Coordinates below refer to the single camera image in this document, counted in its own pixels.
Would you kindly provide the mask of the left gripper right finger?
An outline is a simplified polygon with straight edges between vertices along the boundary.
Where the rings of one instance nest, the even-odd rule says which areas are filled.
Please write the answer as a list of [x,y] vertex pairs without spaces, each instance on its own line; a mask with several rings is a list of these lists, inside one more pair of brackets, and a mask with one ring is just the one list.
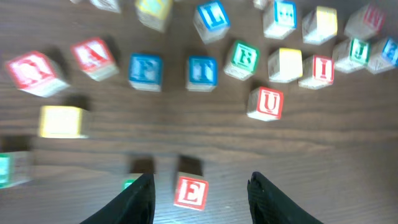
[[253,224],[323,224],[260,172],[252,173],[247,190]]

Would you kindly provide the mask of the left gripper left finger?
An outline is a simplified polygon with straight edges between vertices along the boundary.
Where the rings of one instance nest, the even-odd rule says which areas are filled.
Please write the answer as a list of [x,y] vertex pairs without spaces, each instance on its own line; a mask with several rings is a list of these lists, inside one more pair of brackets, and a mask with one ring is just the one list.
[[112,201],[81,224],[153,224],[155,182],[153,174],[142,174]]

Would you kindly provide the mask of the red E block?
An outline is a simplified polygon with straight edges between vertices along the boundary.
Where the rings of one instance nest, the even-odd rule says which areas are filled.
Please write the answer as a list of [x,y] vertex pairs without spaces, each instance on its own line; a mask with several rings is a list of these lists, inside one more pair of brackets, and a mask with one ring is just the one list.
[[204,211],[209,183],[200,175],[178,172],[174,205],[176,207]]

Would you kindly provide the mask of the green N block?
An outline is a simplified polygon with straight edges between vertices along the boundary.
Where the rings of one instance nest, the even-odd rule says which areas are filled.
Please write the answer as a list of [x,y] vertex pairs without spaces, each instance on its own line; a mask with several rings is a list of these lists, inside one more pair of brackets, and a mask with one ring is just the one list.
[[134,183],[140,176],[142,175],[142,173],[132,173],[129,174],[123,181],[123,190],[125,190],[126,188],[128,188],[132,183]]

